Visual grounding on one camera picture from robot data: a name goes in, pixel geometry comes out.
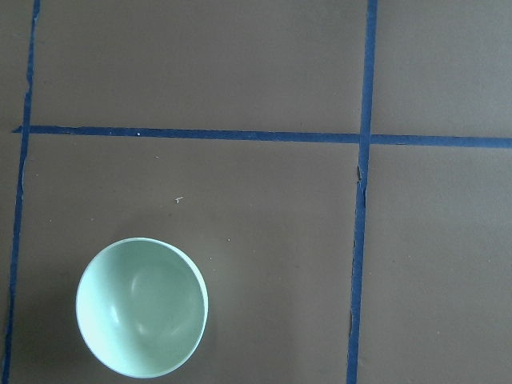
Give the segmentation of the green bowl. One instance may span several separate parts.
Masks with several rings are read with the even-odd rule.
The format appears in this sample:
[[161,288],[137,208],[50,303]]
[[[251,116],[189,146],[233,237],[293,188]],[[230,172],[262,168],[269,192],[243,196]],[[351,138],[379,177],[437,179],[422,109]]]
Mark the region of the green bowl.
[[130,378],[158,378],[185,364],[204,335],[204,277],[179,248],[126,238],[92,258],[79,280],[75,313],[89,351]]

